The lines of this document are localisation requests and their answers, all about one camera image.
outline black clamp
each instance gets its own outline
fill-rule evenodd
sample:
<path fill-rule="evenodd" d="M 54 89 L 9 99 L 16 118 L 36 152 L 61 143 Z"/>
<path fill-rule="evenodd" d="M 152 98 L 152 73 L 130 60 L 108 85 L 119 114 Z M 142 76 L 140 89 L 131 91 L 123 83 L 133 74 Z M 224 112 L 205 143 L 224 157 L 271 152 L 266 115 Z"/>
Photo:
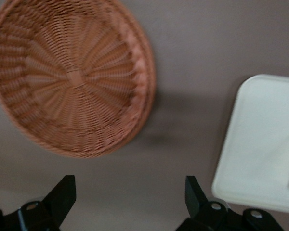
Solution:
<path fill-rule="evenodd" d="M 0 210 L 0 231 L 59 231 L 75 200 L 75 177 L 65 176 L 42 201 L 5 216 Z"/>
<path fill-rule="evenodd" d="M 193 176 L 186 177 L 185 203 L 191 218 L 176 231 L 283 231 L 264 210 L 246 209 L 241 216 L 223 203 L 208 201 Z"/>

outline metal screw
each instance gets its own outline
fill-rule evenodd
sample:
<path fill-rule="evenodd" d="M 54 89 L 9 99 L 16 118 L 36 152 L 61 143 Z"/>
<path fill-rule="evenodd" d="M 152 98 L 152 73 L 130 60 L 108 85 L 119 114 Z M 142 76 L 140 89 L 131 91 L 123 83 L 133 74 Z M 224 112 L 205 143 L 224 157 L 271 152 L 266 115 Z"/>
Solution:
<path fill-rule="evenodd" d="M 37 203 L 30 204 L 27 206 L 27 210 L 35 209 L 37 205 L 38 205 Z"/>
<path fill-rule="evenodd" d="M 262 214 L 256 210 L 252 210 L 250 212 L 250 214 L 254 217 L 254 218 L 262 218 Z"/>
<path fill-rule="evenodd" d="M 215 210 L 221 210 L 222 209 L 222 207 L 218 203 L 211 204 L 211 207 Z"/>

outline gray surface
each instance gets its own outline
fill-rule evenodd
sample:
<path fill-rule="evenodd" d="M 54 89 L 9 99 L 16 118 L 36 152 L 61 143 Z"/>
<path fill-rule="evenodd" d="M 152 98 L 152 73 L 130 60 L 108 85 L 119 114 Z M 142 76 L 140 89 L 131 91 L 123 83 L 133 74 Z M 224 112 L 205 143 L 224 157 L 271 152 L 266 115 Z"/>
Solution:
<path fill-rule="evenodd" d="M 149 121 L 113 154 L 70 159 L 25 138 L 0 107 L 0 207 L 6 213 L 75 174 L 78 198 L 62 230 L 175 230 L 188 216 L 185 175 L 195 175 L 210 195 L 239 85 L 259 73 L 289 76 L 289 1 L 122 2 L 155 53 L 158 94 Z M 289 214 L 272 214 L 289 230 Z"/>

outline white tray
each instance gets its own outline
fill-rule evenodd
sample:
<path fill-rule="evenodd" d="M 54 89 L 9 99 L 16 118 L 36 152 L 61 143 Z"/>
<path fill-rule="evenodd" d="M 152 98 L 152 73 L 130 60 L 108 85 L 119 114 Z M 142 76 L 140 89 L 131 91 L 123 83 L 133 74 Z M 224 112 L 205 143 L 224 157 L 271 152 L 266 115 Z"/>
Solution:
<path fill-rule="evenodd" d="M 227 202 L 289 212 L 289 77 L 240 87 L 214 178 Z"/>

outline brown wicker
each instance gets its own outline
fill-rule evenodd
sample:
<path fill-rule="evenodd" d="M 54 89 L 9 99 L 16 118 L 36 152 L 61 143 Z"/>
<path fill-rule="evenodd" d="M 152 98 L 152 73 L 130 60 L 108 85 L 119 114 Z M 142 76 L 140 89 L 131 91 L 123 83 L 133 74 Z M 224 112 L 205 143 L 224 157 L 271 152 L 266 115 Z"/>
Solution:
<path fill-rule="evenodd" d="M 87 158 L 125 145 L 155 86 L 149 43 L 116 0 L 8 0 L 0 10 L 0 102 L 51 151 Z"/>

